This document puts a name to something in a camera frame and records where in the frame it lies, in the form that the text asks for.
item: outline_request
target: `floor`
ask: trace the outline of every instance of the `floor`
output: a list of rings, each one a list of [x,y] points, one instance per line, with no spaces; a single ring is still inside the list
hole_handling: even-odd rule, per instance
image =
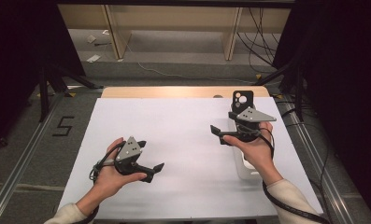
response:
[[[87,78],[104,86],[151,86],[151,85],[250,85],[258,76],[267,76],[275,71],[244,47],[238,38],[232,61],[225,61],[221,48],[220,34],[197,32],[141,32],[134,31],[122,60],[114,57],[107,32],[99,30],[69,30],[78,56],[82,60]],[[92,43],[87,38],[93,35]],[[240,34],[249,43],[255,34]],[[269,48],[277,47],[279,35],[267,35]],[[273,55],[263,48],[253,47],[269,62]],[[100,58],[87,63],[93,55]],[[332,223],[371,223],[371,213],[363,198],[353,186],[335,156],[335,149],[329,144],[319,123],[318,115],[311,103],[304,99],[301,123],[294,113],[286,114],[293,108],[293,95],[281,95],[279,80],[266,84],[269,93],[278,97],[278,109],[288,127],[298,155],[307,175],[315,186],[316,195],[326,209],[325,217]],[[65,80],[71,88],[79,84]],[[30,105],[24,108],[7,136],[8,145],[0,147],[0,223],[40,223],[51,217],[57,210],[66,180],[77,157],[87,123],[93,111],[95,100],[101,91],[75,88],[73,98],[60,97],[50,90],[52,110],[49,123],[38,123],[40,103],[38,89],[30,97]],[[53,137],[60,133],[57,124],[64,116],[72,116],[66,122],[74,127],[70,137]],[[31,148],[24,155],[24,148]],[[2,195],[9,179],[16,181],[16,188]],[[262,217],[258,223],[278,223],[276,217]],[[243,220],[221,220],[220,223],[244,223]]]

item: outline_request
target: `white sleeve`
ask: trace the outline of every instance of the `white sleeve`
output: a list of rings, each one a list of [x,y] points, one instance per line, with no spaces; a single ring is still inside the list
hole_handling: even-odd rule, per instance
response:
[[[74,203],[68,203],[60,208],[53,218],[47,220],[45,224],[69,224],[79,222],[86,216],[80,212]]]
[[[309,212],[314,215],[318,215],[316,210],[314,210],[310,204],[307,202],[304,194],[297,188],[294,184],[286,179],[279,180],[276,183],[273,183],[267,186],[267,191],[281,201],[291,207],[296,209]],[[311,220],[308,220],[304,217],[299,217],[293,213],[290,213],[276,205],[274,205],[276,210],[278,211],[278,219],[280,220],[280,224],[287,224],[287,223],[317,223]]]

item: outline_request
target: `person's right hand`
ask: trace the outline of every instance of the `person's right hand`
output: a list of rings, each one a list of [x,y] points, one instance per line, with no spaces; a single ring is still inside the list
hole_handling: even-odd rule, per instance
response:
[[[271,141],[273,126],[270,122],[261,122],[261,134],[267,140]],[[234,147],[238,147],[243,153],[246,160],[255,167],[260,173],[266,185],[272,184],[282,179],[282,176],[276,169],[273,161],[269,145],[261,138],[257,138],[252,142],[242,142],[237,138],[225,135],[223,140]]]

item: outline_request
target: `gray floor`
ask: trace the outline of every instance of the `gray floor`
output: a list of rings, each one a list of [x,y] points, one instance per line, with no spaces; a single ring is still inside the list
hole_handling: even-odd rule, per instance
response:
[[[267,76],[275,71],[265,62],[255,56],[249,57],[249,51],[237,39],[233,60],[224,60],[221,48],[221,38],[216,33],[195,32],[133,32],[129,48],[124,59],[118,62],[114,58],[111,46],[95,46],[94,43],[107,44],[109,35],[103,31],[70,30],[78,55],[82,60],[87,78],[95,84],[104,86],[218,86],[218,85],[250,85],[257,80],[256,75]],[[87,37],[93,35],[96,40],[89,44]],[[277,46],[272,36],[266,36],[269,47]],[[263,49],[254,49],[268,56]],[[86,60],[94,54],[101,58],[94,63]],[[71,79],[65,80],[70,86],[79,84]],[[265,85],[271,94],[280,94],[278,90],[279,78]],[[77,157],[84,132],[86,131],[93,106],[101,91],[85,88],[75,88],[73,97],[63,97],[61,94],[52,95],[50,100],[57,102],[52,109],[50,123],[41,135],[41,140],[36,144],[36,149],[31,155],[31,160],[21,174],[20,181],[0,214],[0,223],[42,223],[51,217],[57,209],[64,191],[66,181],[70,175],[72,165]],[[291,95],[285,99],[276,99],[277,102],[292,100]],[[0,147],[0,189],[10,177],[17,161],[34,131],[37,129],[40,116],[40,103],[38,89],[30,97],[30,105],[25,107],[16,123],[12,126],[7,136],[8,145]],[[291,108],[292,104],[278,103],[281,113]],[[304,101],[305,127],[311,136],[313,144],[322,158],[328,155],[325,173],[328,174],[343,200],[345,208],[349,211],[350,222],[371,223],[371,213],[364,203],[363,198],[349,179],[340,160],[335,156],[335,149],[329,144],[324,130],[319,123],[318,115],[313,112],[310,103]],[[71,125],[68,136],[53,136],[63,133],[57,125],[63,116],[65,125]],[[293,140],[297,153],[303,163],[309,178],[319,184],[320,174],[311,162],[310,155],[302,138],[299,136],[300,125],[293,114],[285,116],[284,121]],[[328,201],[328,209],[333,223],[346,223],[338,215],[330,201],[330,196],[324,196],[315,188],[321,203],[322,198]],[[225,220],[224,223],[238,223],[241,220]],[[258,223],[278,223],[275,217],[263,217]]]

